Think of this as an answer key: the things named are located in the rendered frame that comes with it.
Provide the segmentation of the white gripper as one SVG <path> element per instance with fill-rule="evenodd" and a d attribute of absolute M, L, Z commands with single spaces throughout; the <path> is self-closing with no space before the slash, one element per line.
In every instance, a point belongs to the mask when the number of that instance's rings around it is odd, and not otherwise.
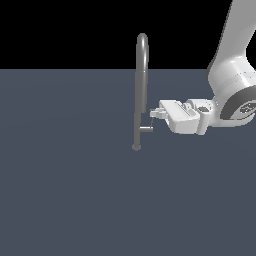
<path fill-rule="evenodd" d="M 188 99 L 185 103 L 160 100 L 159 108 L 150 109 L 150 117 L 165 119 L 174 133 L 204 135 L 212 112 L 213 104 L 207 99 Z"/>

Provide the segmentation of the grey faucet handle lever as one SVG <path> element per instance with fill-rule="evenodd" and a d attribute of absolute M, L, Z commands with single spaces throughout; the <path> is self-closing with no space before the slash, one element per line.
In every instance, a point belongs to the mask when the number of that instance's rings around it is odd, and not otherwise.
<path fill-rule="evenodd" d="M 152 117 L 152 120 L 151 120 L 151 124 L 148 126 L 148 127 L 139 127 L 139 131 L 140 132 L 153 132 L 153 120 L 154 120 L 154 117 Z"/>

